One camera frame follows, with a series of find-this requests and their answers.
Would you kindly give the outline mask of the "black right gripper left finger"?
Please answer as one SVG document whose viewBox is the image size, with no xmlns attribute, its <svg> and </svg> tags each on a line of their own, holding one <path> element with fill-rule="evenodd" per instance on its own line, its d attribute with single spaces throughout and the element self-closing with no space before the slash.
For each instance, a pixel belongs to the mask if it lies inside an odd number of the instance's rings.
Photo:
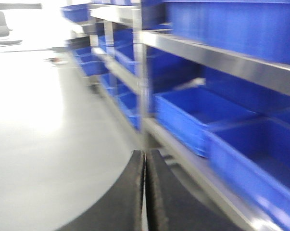
<svg viewBox="0 0 290 231">
<path fill-rule="evenodd" d="M 111 188 L 88 210 L 60 231 L 140 231 L 145 155 L 134 150 Z"/>
</svg>

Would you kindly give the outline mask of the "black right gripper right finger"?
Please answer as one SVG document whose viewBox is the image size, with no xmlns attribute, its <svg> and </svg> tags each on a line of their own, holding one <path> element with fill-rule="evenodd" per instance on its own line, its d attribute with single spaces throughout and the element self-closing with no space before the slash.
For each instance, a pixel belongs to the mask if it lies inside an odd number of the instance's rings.
<svg viewBox="0 0 290 231">
<path fill-rule="evenodd" d="M 158 150 L 146 154 L 146 206 L 151 231 L 239 231 L 203 205 L 177 179 Z"/>
</svg>

